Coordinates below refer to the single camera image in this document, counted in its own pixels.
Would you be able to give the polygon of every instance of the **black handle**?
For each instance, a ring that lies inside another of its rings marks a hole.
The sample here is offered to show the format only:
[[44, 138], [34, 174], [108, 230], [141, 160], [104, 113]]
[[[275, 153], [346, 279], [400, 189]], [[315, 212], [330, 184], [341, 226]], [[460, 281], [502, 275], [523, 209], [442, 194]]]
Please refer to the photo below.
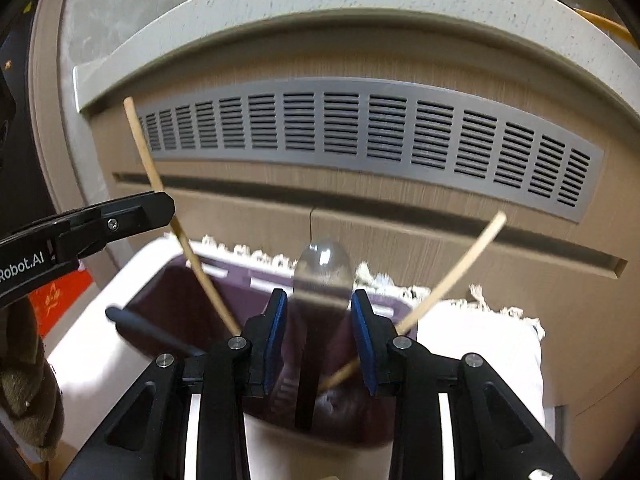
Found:
[[196, 357], [198, 355], [205, 354], [205, 352], [199, 348], [179, 340], [177, 337], [174, 337], [165, 330], [158, 328], [156, 325], [130, 310], [124, 310], [112, 305], [108, 306], [104, 313], [108, 319], [114, 323], [118, 323], [121, 327], [128, 328], [129, 330], [135, 330], [141, 335], [152, 337], [156, 341], [180, 350], [187, 355]]

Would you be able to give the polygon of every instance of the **white countertop edge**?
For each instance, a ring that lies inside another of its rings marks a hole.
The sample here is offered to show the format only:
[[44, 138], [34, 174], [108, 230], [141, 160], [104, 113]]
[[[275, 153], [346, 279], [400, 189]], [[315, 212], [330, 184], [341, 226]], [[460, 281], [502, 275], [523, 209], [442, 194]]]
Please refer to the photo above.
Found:
[[556, 0], [188, 0], [106, 58], [77, 66], [76, 107], [84, 110], [111, 89], [187, 48], [296, 14], [331, 12], [425, 13], [426, 19], [467, 22], [498, 32], [586, 72], [640, 118], [640, 67], [606, 34]]

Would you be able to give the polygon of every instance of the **gray vent grille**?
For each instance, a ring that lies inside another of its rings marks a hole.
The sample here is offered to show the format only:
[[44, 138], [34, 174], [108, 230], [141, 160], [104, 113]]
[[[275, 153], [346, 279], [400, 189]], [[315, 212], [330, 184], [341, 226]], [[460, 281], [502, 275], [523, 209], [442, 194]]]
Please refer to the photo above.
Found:
[[516, 189], [522, 188], [531, 156], [533, 137], [534, 132], [524, 126], [510, 122], [505, 124], [494, 182]]
[[444, 170], [449, 155], [453, 106], [418, 101], [411, 163]]
[[145, 119], [149, 147], [152, 152], [159, 152], [162, 150], [162, 146], [160, 145], [160, 137], [158, 136], [158, 120], [156, 119], [156, 114], [147, 114]]
[[367, 156], [400, 162], [404, 144], [406, 99], [369, 96]]
[[201, 148], [217, 148], [216, 117], [213, 113], [213, 101], [196, 103], [196, 122]]
[[314, 93], [285, 93], [282, 96], [282, 101], [286, 149], [312, 152], [316, 148]]
[[145, 134], [146, 143], [149, 144], [149, 133], [146, 130], [146, 122], [141, 116], [138, 116], [138, 122], [140, 123], [140, 127], [142, 128], [142, 133]]
[[530, 193], [551, 198], [554, 193], [554, 188], [556, 187], [558, 174], [560, 173], [563, 155], [563, 142], [542, 135], [533, 175], [529, 183]]
[[456, 155], [456, 173], [486, 178], [494, 146], [497, 118], [465, 110]]
[[476, 192], [579, 221], [602, 150], [542, 118], [443, 88], [292, 78], [140, 107], [155, 158], [366, 171]]
[[324, 150], [328, 153], [355, 155], [358, 152], [357, 93], [324, 94]]
[[576, 206], [589, 171], [590, 160], [591, 157], [586, 153], [579, 152], [575, 148], [571, 149], [558, 192], [558, 202], [569, 207]]
[[227, 97], [220, 99], [220, 122], [222, 142], [225, 148], [244, 148], [244, 126], [242, 124], [242, 99]]
[[251, 145], [254, 148], [275, 150], [278, 147], [274, 94], [249, 96], [249, 122], [251, 125]]
[[193, 136], [193, 125], [191, 124], [191, 109], [189, 106], [178, 106], [175, 109], [175, 120], [178, 123], [178, 137], [180, 147], [183, 150], [194, 150], [196, 139]]
[[174, 120], [171, 117], [171, 110], [162, 110], [160, 112], [160, 131], [162, 132], [162, 143], [166, 150], [175, 150]]

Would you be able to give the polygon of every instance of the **vent slot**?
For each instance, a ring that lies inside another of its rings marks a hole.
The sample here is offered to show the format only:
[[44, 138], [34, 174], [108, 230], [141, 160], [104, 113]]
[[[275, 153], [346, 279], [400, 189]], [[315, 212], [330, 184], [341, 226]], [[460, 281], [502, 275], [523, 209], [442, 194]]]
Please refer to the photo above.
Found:
[[140, 117], [140, 116], [138, 116], [138, 122], [140, 123], [140, 128], [142, 128], [142, 133], [143, 133], [143, 134], [144, 134], [144, 136], [145, 136], [145, 139], [146, 139], [146, 145], [147, 145], [147, 146], [149, 146], [149, 149], [151, 149], [151, 146], [150, 146], [150, 144], [151, 144], [151, 143], [149, 142], [149, 132], [148, 132], [148, 130], [147, 130], [147, 128], [146, 128], [146, 122], [145, 122], [145, 120], [144, 120], [142, 117]]
[[545, 198], [551, 198], [558, 180], [562, 156], [564, 155], [564, 142], [543, 135], [540, 140], [540, 148], [536, 163], [529, 183], [529, 192]]
[[196, 122], [201, 148], [217, 148], [216, 117], [213, 113], [213, 101], [196, 103]]
[[507, 122], [500, 146], [494, 182], [520, 189], [529, 164], [534, 131]]
[[316, 143], [314, 93], [284, 94], [283, 108], [285, 149], [312, 152]]
[[161, 151], [162, 145], [160, 144], [160, 136], [158, 135], [156, 114], [149, 114], [146, 116], [146, 132], [149, 136], [149, 147], [151, 148], [151, 151]]
[[278, 147], [274, 94], [249, 96], [249, 124], [252, 148], [275, 150]]
[[411, 163], [444, 170], [449, 154], [453, 106], [418, 101]]
[[400, 162], [405, 118], [405, 98], [370, 95], [367, 156]]
[[175, 119], [178, 123], [178, 138], [180, 147], [183, 150], [194, 150], [196, 139], [193, 135], [193, 124], [191, 123], [191, 109], [189, 106], [178, 106], [175, 109]]
[[324, 150], [341, 155], [358, 152], [359, 94], [324, 93]]
[[586, 153], [579, 152], [575, 148], [571, 149], [560, 191], [558, 191], [558, 202], [575, 207], [587, 177], [590, 161], [591, 157]]
[[222, 122], [222, 143], [225, 148], [244, 148], [242, 126], [242, 101], [239, 97], [227, 97], [218, 101]]
[[166, 150], [175, 150], [174, 121], [171, 118], [171, 110], [162, 110], [160, 113], [160, 132], [162, 133], [162, 143]]
[[456, 154], [455, 173], [486, 178], [497, 121], [495, 117], [465, 110], [462, 117], [460, 145]]

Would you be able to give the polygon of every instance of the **black clamp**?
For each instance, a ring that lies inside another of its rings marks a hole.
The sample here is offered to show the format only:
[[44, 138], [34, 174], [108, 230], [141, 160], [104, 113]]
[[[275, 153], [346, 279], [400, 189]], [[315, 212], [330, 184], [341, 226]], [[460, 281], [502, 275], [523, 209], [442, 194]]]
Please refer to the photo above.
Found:
[[184, 478], [190, 402], [200, 395], [196, 478], [249, 480], [243, 397], [268, 395], [282, 367], [287, 295], [275, 289], [240, 336], [183, 363], [162, 354], [82, 447], [64, 480]]
[[579, 480], [482, 356], [470, 353], [458, 361], [398, 336], [390, 320], [373, 313], [364, 290], [351, 298], [351, 319], [369, 392], [397, 397], [390, 480], [442, 478], [439, 394], [449, 398], [456, 480]]
[[0, 308], [79, 266], [108, 243], [167, 225], [174, 200], [146, 192], [68, 211], [0, 240]]

